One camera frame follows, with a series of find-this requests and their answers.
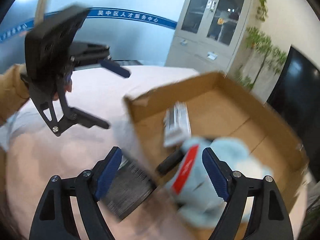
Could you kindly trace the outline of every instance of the red strap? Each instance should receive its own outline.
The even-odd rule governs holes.
[[[189,174],[191,172],[192,166],[195,162],[199,145],[193,145],[186,154],[186,159],[182,168],[177,176],[176,181],[172,185],[173,191],[179,195],[185,182],[187,181]]]

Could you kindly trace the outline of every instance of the beige wall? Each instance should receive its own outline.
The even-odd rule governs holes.
[[[289,51],[291,44],[320,69],[320,22],[306,0],[267,0],[267,20],[261,30],[271,36],[275,45]],[[246,71],[254,75],[259,67],[257,57],[247,64]],[[268,99],[278,76],[263,71],[253,92],[262,100]]]

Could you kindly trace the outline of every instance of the black screen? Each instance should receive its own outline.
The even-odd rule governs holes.
[[[291,47],[284,69],[267,101],[303,142],[310,168],[320,180],[320,72]]]

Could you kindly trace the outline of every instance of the open cardboard box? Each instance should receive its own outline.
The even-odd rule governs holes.
[[[240,85],[221,73],[208,73],[151,90],[138,98],[125,97],[135,131],[151,167],[156,167],[172,149],[163,147],[163,119],[167,108],[185,102],[193,136],[232,136],[243,140],[251,153],[273,171],[288,212],[295,201],[308,165],[301,141],[270,107],[263,106]],[[158,183],[163,185],[170,172]],[[212,230],[187,226],[196,239],[207,240]],[[236,239],[242,239],[241,224]]]

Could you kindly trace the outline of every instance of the tan sleeve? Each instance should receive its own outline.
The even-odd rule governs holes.
[[[25,65],[15,64],[0,75],[0,126],[29,99],[28,88],[20,78]]]

